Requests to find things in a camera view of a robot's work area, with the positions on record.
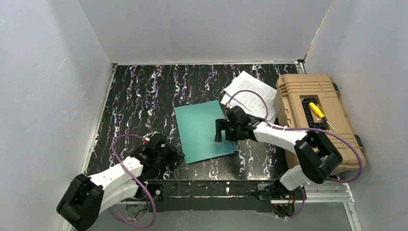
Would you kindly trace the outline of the teal paper folder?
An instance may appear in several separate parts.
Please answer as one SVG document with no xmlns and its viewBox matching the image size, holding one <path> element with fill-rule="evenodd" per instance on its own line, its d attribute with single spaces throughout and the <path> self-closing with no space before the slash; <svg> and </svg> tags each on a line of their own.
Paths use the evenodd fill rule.
<svg viewBox="0 0 408 231">
<path fill-rule="evenodd" d="M 225 139 L 215 142 L 216 120 L 225 116 L 219 101 L 185 105 L 175 108 L 175 117 L 179 131 L 185 164 L 229 155 L 237 150 L 234 142 Z"/>
</svg>

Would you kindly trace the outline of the white printed paper stack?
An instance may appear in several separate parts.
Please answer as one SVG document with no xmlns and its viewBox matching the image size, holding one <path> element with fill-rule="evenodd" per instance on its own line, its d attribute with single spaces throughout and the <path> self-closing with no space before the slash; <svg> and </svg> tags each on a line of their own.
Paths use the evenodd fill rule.
<svg viewBox="0 0 408 231">
<path fill-rule="evenodd" d="M 221 104 L 233 103 L 247 114 L 262 119 L 267 116 L 270 123 L 275 122 L 277 116 L 274 99 L 277 90 L 246 71 L 235 77 L 232 83 L 224 88 L 224 92 Z"/>
</svg>

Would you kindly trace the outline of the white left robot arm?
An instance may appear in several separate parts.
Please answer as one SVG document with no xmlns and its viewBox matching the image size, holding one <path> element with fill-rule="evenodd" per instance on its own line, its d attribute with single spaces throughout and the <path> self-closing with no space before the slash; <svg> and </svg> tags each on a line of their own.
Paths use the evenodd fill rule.
<svg viewBox="0 0 408 231">
<path fill-rule="evenodd" d="M 132 197 L 145 201 L 155 217 L 155 200 L 162 198 L 162 192 L 147 183 L 146 176 L 185 156 L 166 136 L 155 133 L 143 137 L 142 146 L 121 159 L 115 150 L 117 140 L 113 139 L 111 150 L 118 164 L 91 176 L 75 176 L 56 207 L 57 213 L 78 231 L 88 230 L 100 213 L 111 211 L 117 203 Z"/>
</svg>

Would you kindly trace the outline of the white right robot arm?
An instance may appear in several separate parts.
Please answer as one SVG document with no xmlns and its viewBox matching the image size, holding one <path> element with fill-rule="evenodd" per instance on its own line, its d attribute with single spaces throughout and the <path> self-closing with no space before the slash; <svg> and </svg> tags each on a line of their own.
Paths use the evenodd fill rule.
<svg viewBox="0 0 408 231">
<path fill-rule="evenodd" d="M 274 180 L 276 191 L 286 193 L 310 183 L 322 184 L 343 160 L 325 131 L 289 130 L 250 117 L 238 106 L 229 109 L 224 119 L 217 119 L 215 126 L 216 142 L 253 140 L 273 144 L 296 155 L 298 165 Z"/>
</svg>

